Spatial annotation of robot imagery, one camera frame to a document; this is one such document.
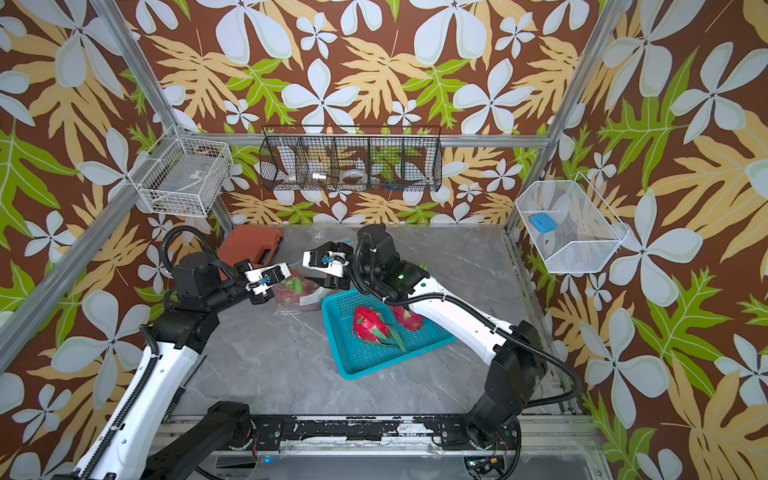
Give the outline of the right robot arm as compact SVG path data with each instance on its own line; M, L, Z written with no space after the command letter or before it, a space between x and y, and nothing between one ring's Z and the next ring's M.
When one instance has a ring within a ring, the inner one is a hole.
M303 264L324 273L326 288L355 288L433 321L488 365L484 392L464 420L469 443L480 449L514 434L525 409L569 401L584 389L572 367L544 350L532 324L498 319L454 295L402 259L383 225L361 228L354 246L327 242L308 251Z

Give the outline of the zip-top bag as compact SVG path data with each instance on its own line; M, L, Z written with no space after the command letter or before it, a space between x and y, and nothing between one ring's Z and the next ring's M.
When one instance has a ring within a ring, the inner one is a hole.
M290 276L272 289L278 314L320 310L324 299L334 293L334 290L319 286L304 276L297 264L291 264L289 271Z
M333 223L317 223L308 227L306 239L302 243L305 251L315 249L327 242L345 243L354 246L357 241L357 228Z

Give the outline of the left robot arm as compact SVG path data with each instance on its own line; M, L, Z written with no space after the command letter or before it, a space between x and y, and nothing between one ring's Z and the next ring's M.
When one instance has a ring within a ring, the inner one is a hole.
M172 228L159 258L175 290L164 312L139 330L147 342L136 375L116 411L67 473L69 479L185 479L220 448L245 451L257 443L244 403L219 401L196 425L157 453L150 447L184 377L219 325L220 312L245 300L273 298L273 287L290 275L284 263L256 268L249 260L223 262L207 237L189 225Z

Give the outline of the dragon fruit bag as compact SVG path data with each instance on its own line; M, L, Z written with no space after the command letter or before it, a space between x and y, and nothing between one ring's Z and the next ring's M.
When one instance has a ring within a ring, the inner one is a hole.
M410 332L417 332L424 326L424 317L419 314L400 306L394 306L391 310L398 324Z
M394 327L383 316L369 307L358 306L353 314L353 332L363 342L406 351L405 344Z
M301 306L305 297L311 296L317 287L310 281L291 277L275 287L275 294L280 306Z

